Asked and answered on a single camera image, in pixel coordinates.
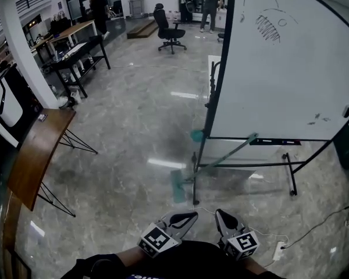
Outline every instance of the marble floor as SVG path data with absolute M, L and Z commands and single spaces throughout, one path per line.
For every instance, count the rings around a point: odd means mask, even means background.
M 176 48 L 175 55 L 169 49 L 158 52 L 161 40 L 155 33 L 107 45 L 111 70 L 101 61 L 91 73 L 89 97 L 76 107 L 71 126 L 99 154 L 59 146 L 44 179 L 76 218 L 41 199 L 33 212 L 21 212 L 16 250 L 33 278 L 60 278 L 78 258 L 128 249 L 164 213 L 193 208 L 190 194 L 186 203 L 174 203 L 173 167 L 164 164 L 191 170 L 191 155 L 199 145 L 190 131 L 204 124 L 208 55 L 221 55 L 222 44 L 217 34 L 201 34 L 196 26 L 185 29 L 181 41 L 187 51 Z M 304 144 L 290 152 L 303 159 L 319 147 Z M 272 160 L 280 160 L 282 153 Z M 249 171 L 221 169 L 199 176 L 200 206 L 229 209 L 259 232 L 287 235 L 294 242 L 329 213 L 349 205 L 349 173 L 340 167 L 333 145 L 296 174 L 299 196 L 289 195 L 285 167 L 250 176 Z M 215 243 L 213 215 L 198 211 L 186 238 Z M 268 269 L 292 279 L 338 278 L 349 264 L 347 218 L 346 211 L 332 216 Z M 263 266 L 271 263 L 277 241 L 287 239 L 274 235 L 258 234 L 261 246 L 254 258 Z

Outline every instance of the white pillar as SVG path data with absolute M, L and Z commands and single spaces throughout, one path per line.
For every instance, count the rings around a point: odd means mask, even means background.
M 57 99 L 27 45 L 15 0 L 0 0 L 0 19 L 10 52 L 32 92 L 44 108 L 57 109 Z

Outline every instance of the chair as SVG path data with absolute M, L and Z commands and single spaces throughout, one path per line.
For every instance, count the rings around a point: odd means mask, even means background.
M 166 39 L 168 40 L 167 42 L 163 42 L 163 45 L 158 48 L 160 51 L 162 48 L 169 47 L 172 50 L 172 55 L 175 53 L 173 51 L 173 46 L 177 47 L 183 47 L 184 50 L 186 51 L 187 48 L 185 45 L 182 45 L 181 42 L 179 42 L 177 39 L 181 38 L 185 35 L 186 31 L 185 30 L 179 30 L 177 29 L 179 26 L 179 22 L 174 22 L 176 25 L 176 28 L 169 28 L 167 18 L 165 16 L 165 11 L 164 11 L 164 6 L 163 4 L 159 3 L 156 5 L 155 10 L 154 10 L 154 19 L 156 23 L 159 26 L 159 31 L 158 31 L 158 37 L 160 39 Z
M 219 33 L 217 34 L 219 38 L 217 38 L 217 41 L 218 42 L 221 42 L 221 40 L 223 40 L 224 36 L 225 36 L 225 33 Z
M 121 0 L 115 1 L 115 2 L 113 3 L 112 10 L 113 10 L 115 13 L 118 13 L 118 14 L 119 14 L 119 17 L 120 17 L 120 14 L 123 14 L 122 1 L 121 1 Z

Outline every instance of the step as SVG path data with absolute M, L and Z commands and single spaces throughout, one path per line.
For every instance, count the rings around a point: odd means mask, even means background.
M 154 20 L 146 20 L 146 21 L 142 22 L 141 24 L 135 26 L 135 28 L 133 28 L 132 30 L 130 30 L 127 33 L 127 38 L 128 39 L 136 38 L 136 36 L 139 33 L 141 33 L 143 30 L 145 30 L 147 27 L 151 26 L 154 23 L 155 23 Z
M 157 23 L 151 24 L 147 28 L 145 28 L 141 33 L 139 33 L 136 38 L 148 38 L 152 33 L 155 32 L 156 29 L 158 29 L 159 26 Z

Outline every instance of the electrical cable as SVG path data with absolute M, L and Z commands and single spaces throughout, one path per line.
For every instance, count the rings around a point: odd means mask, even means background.
M 206 208 L 203 208 L 203 207 L 196 207 L 196 208 L 195 208 L 195 206 L 193 206 L 193 208 L 192 208 L 192 210 L 197 210 L 197 209 L 205 210 L 206 212 L 208 212 L 208 213 L 210 213 L 210 214 L 212 214 L 212 215 L 215 215 L 215 214 L 216 214 L 215 212 L 212 212 L 212 211 L 210 211 L 210 210 L 207 210 Z M 255 228 L 253 228 L 253 227 L 250 227 L 250 226 L 248 226 L 248 227 L 249 227 L 250 229 L 252 229 L 252 230 L 258 232 L 258 233 L 261 234 L 261 235 L 272 235 L 272 236 L 274 236 L 274 237 L 286 237 L 286 239 L 287 239 L 287 244 L 290 243 L 290 239 L 289 239 L 289 237 L 288 237 L 287 235 L 276 235 L 276 234 L 271 234 L 271 233 L 263 234 L 262 232 L 258 231 L 257 229 L 255 229 Z
M 271 263 L 267 264 L 267 265 L 264 266 L 263 268 L 266 269 L 267 267 L 270 267 L 272 264 L 274 264 L 274 262 L 276 262 L 276 260 L 273 260 Z
M 205 210 L 206 212 L 208 212 L 208 213 L 210 213 L 210 214 L 212 214 L 212 215 L 215 215 L 215 214 L 216 214 L 215 212 L 211 212 L 210 210 L 207 210 L 206 208 L 203 208 L 203 207 L 195 207 L 195 206 L 193 206 L 193 208 L 190 209 L 190 210 L 197 210 L 197 209 Z
M 286 239 L 287 239 L 287 244 L 290 243 L 290 239 L 289 239 L 288 235 L 275 235 L 275 234 L 270 234 L 270 233 L 263 234 L 263 233 L 259 232 L 258 230 L 256 230 L 256 229 L 253 228 L 253 227 L 250 227 L 250 226 L 248 226 L 248 227 L 249 227 L 250 229 L 252 229 L 252 230 L 258 232 L 258 233 L 261 234 L 261 235 L 272 235 L 272 236 L 274 236 L 274 237 L 286 237 Z
M 293 242 L 291 245 L 289 245 L 289 246 L 286 246 L 286 247 L 283 246 L 283 247 L 281 247 L 281 249 L 288 249 L 289 247 L 291 247 L 291 246 L 295 245 L 296 243 L 300 242 L 303 238 L 305 238 L 308 234 L 310 234 L 314 229 L 316 229 L 317 227 L 319 227 L 319 226 L 321 226 L 323 223 L 325 223 L 325 222 L 328 220 L 329 217 L 331 217 L 332 215 L 338 214 L 338 213 L 340 213 L 340 212 L 342 212 L 342 211 L 344 211 L 344 210 L 347 210 L 347 209 L 349 209 L 349 206 L 346 206 L 346 207 L 342 208 L 341 210 L 332 212 L 330 215 L 328 215 L 328 216 L 324 219 L 324 221 L 322 221 L 321 223 L 319 223 L 319 224 L 317 224 L 316 226 L 312 227 L 312 228 L 311 228 L 306 234 L 304 234 L 300 239 L 294 241 L 294 242 Z

